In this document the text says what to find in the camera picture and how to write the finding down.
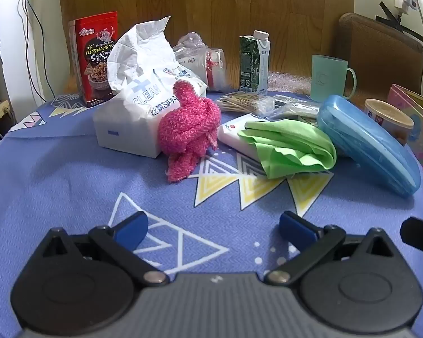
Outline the green cloth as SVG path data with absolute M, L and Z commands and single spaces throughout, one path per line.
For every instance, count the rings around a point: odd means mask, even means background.
M 327 171 L 337 161 L 337 151 L 329 136 L 301 121 L 248 121 L 238 136 L 255 147 L 269 179 Z

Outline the pink fluffy sock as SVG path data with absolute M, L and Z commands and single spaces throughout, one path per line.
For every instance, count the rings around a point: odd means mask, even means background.
M 161 119 L 158 142 L 168 156 L 168 181 L 180 182 L 189 177 L 208 148 L 218 147 L 221 111 L 211 99 L 197 96 L 187 81 L 176 82 L 173 94 L 179 107 Z

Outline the small white tissue packet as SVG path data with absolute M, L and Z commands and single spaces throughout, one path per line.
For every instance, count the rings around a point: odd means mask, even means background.
M 259 158 L 255 146 L 242 140 L 239 136 L 239 133 L 245 129 L 245 124 L 248 121 L 266 121 L 266 119 L 254 114 L 245 114 L 236 117 L 235 119 L 223 123 L 218 128 L 218 140 L 250 159 L 258 161 Z

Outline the silver wipes packet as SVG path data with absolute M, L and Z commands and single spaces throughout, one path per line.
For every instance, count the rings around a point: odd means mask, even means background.
M 309 100 L 287 95 L 274 96 L 275 108 L 266 116 L 271 121 L 283 119 L 310 119 L 318 116 L 321 104 Z

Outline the pink macaron biscuit tin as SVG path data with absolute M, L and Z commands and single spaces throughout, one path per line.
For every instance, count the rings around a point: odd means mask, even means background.
M 423 167 L 423 97 L 415 92 L 393 84 L 387 96 L 387 102 L 400 109 L 414 122 L 407 144 Z

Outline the blue patterned tablecloth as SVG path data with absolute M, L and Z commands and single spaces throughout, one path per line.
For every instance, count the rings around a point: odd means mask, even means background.
M 93 114 L 77 95 L 62 95 L 0 141 L 0 337 L 19 333 L 10 291 L 50 228 L 84 234 L 136 211 L 149 218 L 136 254 L 169 276 L 266 273 L 296 254 L 277 229 L 280 215 L 294 211 L 351 234 L 383 228 L 423 286 L 423 253 L 399 233 L 408 217 L 423 219 L 423 175 L 410 198 L 380 187 L 348 158 L 329 172 L 269 180 L 259 163 L 222 144 L 189 178 L 170 183 L 164 156 L 99 146 Z M 423 308 L 413 328 L 423 337 Z

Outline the blue plastic case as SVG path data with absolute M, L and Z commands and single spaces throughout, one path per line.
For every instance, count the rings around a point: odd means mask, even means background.
M 415 156 L 351 102 L 339 95 L 329 96 L 320 105 L 317 124 L 377 184 L 403 198 L 420 188 Z

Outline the biscuit can tan lid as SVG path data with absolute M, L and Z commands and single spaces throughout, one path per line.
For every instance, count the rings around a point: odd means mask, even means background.
M 406 145 L 414 122 L 407 114 L 393 105 L 377 100 L 366 99 L 364 112 L 390 133 L 403 146 Z

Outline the green plastic mug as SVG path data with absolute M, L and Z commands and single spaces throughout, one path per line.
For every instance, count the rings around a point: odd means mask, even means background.
M 345 95 L 347 74 L 352 75 L 352 90 Z M 355 71 L 348 66 L 348 62 L 336 57 L 323 55 L 312 56 L 312 81 L 310 97 L 317 102 L 324 102 L 331 95 L 340 95 L 349 100 L 357 88 L 357 76 Z

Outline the white tissue pack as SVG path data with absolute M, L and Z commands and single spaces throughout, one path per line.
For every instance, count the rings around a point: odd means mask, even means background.
M 114 97 L 94 111 L 93 123 L 102 147 L 156 158 L 160 120 L 179 107 L 173 86 L 191 83 L 205 98 L 207 85 L 176 60 L 164 31 L 169 16 L 134 25 L 114 45 L 107 59 L 107 78 Z

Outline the brown chair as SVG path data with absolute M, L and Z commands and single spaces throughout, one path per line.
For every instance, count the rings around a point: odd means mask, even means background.
M 363 15 L 345 13 L 338 20 L 333 55 L 355 71 L 357 88 L 351 102 L 387 100 L 393 84 L 421 92 L 423 44 Z

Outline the bagged paper cups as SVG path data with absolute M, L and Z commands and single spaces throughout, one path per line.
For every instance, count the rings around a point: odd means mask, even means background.
M 176 60 L 187 67 L 208 86 L 211 91 L 228 88 L 226 60 L 222 49 L 210 48 L 196 32 L 182 36 L 173 47 Z

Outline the green white drink carton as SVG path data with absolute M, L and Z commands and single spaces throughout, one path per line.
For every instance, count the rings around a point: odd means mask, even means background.
M 240 36 L 240 78 L 242 92 L 266 94 L 270 54 L 269 34 L 255 30 L 252 35 Z

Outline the red cereal box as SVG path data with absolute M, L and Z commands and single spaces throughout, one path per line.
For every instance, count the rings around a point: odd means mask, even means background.
M 107 77 L 107 60 L 117 39 L 116 12 L 81 17 L 69 23 L 74 75 L 79 94 L 88 107 L 113 96 Z

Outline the wooden board panel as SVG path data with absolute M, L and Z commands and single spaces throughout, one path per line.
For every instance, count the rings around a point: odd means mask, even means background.
M 306 94 L 312 56 L 332 53 L 338 19 L 353 11 L 354 0 L 60 0 L 60 5 L 65 25 L 114 11 L 119 33 L 168 17 L 165 36 L 171 44 L 194 31 L 223 50 L 232 87 L 239 79 L 240 36 L 265 31 L 271 42 L 270 88 Z

